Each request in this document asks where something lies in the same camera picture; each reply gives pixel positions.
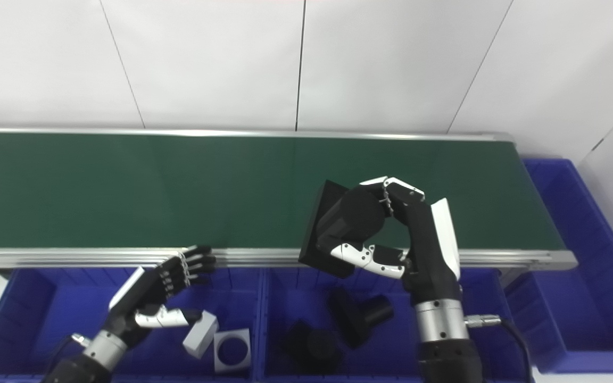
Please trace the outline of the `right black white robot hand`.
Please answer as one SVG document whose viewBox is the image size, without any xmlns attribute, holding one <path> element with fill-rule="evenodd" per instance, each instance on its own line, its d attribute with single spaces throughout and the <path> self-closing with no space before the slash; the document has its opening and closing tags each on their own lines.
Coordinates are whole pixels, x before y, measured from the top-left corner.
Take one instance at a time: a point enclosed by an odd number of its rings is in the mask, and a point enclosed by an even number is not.
<svg viewBox="0 0 613 383">
<path fill-rule="evenodd" d="M 407 252 L 367 245 L 385 221 L 407 229 Z M 420 189 L 395 177 L 378 177 L 343 194 L 317 223 L 317 248 L 334 259 L 398 279 L 414 305 L 461 299 L 460 260 L 447 199 L 428 204 Z"/>
</svg>

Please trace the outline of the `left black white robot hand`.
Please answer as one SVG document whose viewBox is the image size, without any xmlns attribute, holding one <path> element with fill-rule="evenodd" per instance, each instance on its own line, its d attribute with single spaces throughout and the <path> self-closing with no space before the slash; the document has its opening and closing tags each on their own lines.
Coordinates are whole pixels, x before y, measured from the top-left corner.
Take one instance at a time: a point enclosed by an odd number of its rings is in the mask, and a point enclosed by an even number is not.
<svg viewBox="0 0 613 383">
<path fill-rule="evenodd" d="M 133 349 L 151 333 L 151 329 L 136 324 L 136 314 L 156 314 L 169 298 L 191 285 L 206 284 L 209 274 L 215 270 L 215 263 L 210 246 L 195 245 L 144 271 L 110 305 L 102 330 L 121 339 L 127 349 Z"/>
</svg>

